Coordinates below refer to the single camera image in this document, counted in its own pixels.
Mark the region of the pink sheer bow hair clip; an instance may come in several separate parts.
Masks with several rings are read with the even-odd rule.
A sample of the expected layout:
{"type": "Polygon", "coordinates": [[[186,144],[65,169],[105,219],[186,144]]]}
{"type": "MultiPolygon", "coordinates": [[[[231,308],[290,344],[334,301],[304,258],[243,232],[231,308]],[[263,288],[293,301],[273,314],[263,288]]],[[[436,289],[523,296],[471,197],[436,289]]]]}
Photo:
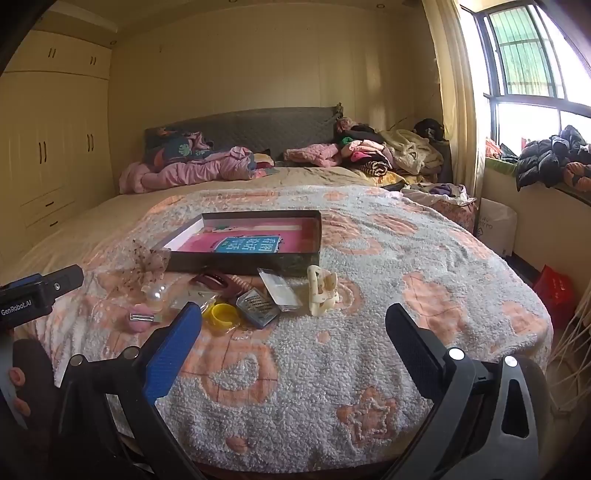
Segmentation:
{"type": "Polygon", "coordinates": [[[149,248],[133,240],[131,253],[133,265],[120,271],[116,289],[123,294],[137,295],[159,286],[168,267],[171,251],[149,248]]]}

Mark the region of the maroon oval hair clip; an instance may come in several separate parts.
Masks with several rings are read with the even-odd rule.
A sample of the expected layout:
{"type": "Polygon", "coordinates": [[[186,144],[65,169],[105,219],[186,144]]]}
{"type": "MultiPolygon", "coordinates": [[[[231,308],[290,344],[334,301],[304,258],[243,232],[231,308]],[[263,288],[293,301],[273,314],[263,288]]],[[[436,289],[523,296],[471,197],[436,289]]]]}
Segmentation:
{"type": "Polygon", "coordinates": [[[205,270],[195,275],[190,282],[204,285],[221,296],[232,297],[238,295],[240,287],[228,276],[211,270],[205,270]]]}

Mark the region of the cream claw hair clip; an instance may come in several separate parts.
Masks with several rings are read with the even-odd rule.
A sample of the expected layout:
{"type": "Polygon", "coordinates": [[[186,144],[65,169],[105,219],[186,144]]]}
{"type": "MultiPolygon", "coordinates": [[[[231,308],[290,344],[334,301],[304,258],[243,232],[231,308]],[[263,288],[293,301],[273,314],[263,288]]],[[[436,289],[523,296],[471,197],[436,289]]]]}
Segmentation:
{"type": "Polygon", "coordinates": [[[308,266],[308,308],[320,317],[339,303],[339,276],[318,265],[308,266]]]}

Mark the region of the earring card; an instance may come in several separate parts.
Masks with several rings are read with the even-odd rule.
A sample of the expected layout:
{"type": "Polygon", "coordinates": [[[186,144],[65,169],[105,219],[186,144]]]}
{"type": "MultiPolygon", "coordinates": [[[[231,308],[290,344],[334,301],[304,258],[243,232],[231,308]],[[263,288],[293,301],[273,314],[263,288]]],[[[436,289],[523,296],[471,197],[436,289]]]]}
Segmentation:
{"type": "Polygon", "coordinates": [[[259,268],[259,277],[266,291],[269,292],[270,298],[281,312],[294,311],[301,308],[301,300],[297,297],[293,288],[287,283],[279,274],[274,273],[268,269],[259,268]]]}

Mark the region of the clear plastic bag white card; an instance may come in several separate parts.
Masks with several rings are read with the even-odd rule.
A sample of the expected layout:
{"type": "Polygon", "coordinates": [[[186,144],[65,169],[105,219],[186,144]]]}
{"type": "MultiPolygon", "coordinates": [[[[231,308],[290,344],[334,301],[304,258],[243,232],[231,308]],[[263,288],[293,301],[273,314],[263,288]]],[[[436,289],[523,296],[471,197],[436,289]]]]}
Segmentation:
{"type": "Polygon", "coordinates": [[[214,290],[208,288],[191,288],[184,293],[177,295],[169,304],[171,310],[182,310],[187,303],[194,303],[204,314],[211,306],[213,306],[218,298],[218,294],[214,290]]]}

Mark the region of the pink round hair accessory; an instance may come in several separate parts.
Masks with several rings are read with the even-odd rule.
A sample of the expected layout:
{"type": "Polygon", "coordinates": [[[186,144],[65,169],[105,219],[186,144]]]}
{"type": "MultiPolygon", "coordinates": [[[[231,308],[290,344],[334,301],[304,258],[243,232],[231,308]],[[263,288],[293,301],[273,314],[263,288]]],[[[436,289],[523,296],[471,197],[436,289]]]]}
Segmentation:
{"type": "Polygon", "coordinates": [[[145,304],[133,305],[127,315],[127,329],[142,333],[159,323],[156,313],[145,304]]]}

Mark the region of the cream built-in wardrobe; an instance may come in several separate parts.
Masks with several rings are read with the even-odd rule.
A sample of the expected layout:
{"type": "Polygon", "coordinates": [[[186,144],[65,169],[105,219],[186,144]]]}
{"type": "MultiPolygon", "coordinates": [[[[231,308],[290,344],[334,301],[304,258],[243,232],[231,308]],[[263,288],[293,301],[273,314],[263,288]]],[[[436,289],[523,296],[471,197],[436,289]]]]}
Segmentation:
{"type": "Polygon", "coordinates": [[[1,75],[1,263],[114,196],[109,49],[33,30],[1,75]]]}

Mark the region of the white paper bag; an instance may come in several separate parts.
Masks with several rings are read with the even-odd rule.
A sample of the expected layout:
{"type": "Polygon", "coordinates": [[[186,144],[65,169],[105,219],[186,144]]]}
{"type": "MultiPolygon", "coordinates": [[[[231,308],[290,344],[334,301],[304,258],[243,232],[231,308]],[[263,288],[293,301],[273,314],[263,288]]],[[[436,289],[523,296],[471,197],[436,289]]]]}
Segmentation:
{"type": "Polygon", "coordinates": [[[481,199],[477,238],[501,257],[513,254],[518,215],[510,207],[481,199]]]}

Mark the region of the dark shallow box pink lining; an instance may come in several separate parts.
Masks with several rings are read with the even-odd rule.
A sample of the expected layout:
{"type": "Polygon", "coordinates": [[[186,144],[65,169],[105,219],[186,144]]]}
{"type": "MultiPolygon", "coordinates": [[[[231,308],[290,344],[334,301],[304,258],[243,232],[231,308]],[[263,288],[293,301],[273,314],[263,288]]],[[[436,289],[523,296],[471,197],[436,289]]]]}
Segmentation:
{"type": "Polygon", "coordinates": [[[154,248],[170,253],[169,272],[212,269],[256,276],[266,269],[301,277],[320,262],[322,215],[317,210],[202,213],[154,248]]]}

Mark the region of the floral bag of clothes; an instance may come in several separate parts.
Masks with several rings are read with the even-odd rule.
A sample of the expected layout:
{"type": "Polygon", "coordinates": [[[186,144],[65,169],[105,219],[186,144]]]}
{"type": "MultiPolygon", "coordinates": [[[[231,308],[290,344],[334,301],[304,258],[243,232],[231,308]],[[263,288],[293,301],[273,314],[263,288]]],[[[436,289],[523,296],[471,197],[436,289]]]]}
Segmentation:
{"type": "Polygon", "coordinates": [[[472,233],[478,211],[478,201],[464,185],[453,183],[416,183],[402,189],[405,197],[430,207],[472,233]]]}

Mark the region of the pink quilt pile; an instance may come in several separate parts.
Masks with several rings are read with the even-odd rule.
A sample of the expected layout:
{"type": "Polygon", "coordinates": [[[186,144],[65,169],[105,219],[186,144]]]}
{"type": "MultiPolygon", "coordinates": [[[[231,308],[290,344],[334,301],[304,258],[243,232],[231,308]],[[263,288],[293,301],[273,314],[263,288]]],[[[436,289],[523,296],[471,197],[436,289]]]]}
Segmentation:
{"type": "Polygon", "coordinates": [[[126,167],[118,180],[119,193],[143,194],[211,181],[238,181],[270,174],[274,161],[270,155],[253,153],[245,147],[216,152],[204,161],[173,161],[166,166],[135,162],[126,167]]]}

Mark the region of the dark jacket on sill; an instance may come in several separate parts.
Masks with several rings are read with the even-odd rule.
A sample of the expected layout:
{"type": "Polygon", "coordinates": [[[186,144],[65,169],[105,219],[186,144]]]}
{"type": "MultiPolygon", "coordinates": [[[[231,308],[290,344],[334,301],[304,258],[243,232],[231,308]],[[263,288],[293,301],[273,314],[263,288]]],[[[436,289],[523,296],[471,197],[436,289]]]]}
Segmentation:
{"type": "Polygon", "coordinates": [[[572,125],[558,135],[525,146],[515,168],[518,191],[535,183],[547,188],[558,184],[590,192],[590,144],[572,125]]]}

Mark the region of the pile of folded clothes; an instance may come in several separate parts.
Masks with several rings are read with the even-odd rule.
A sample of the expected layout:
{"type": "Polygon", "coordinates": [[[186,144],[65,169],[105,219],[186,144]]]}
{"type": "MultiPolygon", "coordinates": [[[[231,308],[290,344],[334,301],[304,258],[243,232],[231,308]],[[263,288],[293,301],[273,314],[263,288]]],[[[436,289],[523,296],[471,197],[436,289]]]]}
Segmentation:
{"type": "Polygon", "coordinates": [[[446,164],[438,146],[446,146],[444,126],[426,118],[413,129],[392,127],[377,131],[372,126],[342,117],[335,124],[335,140],[342,162],[367,175],[384,177],[389,172],[437,177],[446,164]]]}

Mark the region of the pink sweater on bed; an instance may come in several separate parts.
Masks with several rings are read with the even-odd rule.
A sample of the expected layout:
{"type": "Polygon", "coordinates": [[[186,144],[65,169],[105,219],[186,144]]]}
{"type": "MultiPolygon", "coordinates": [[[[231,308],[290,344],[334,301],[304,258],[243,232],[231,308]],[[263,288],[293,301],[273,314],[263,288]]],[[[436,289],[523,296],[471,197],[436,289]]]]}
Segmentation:
{"type": "Polygon", "coordinates": [[[341,151],[335,143],[311,144],[304,148],[287,149],[283,153],[283,158],[286,161],[322,168],[332,168],[342,164],[341,151]]]}

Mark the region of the cream curtain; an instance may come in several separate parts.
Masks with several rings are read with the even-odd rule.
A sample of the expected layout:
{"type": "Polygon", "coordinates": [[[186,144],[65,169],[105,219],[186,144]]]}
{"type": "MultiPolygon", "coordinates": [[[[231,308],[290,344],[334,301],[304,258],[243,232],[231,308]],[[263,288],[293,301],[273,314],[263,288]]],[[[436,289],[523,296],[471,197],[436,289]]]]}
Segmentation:
{"type": "Polygon", "coordinates": [[[485,176],[485,134],[478,110],[468,44],[457,1],[425,1],[440,78],[443,124],[454,180],[479,199],[485,176]]]}

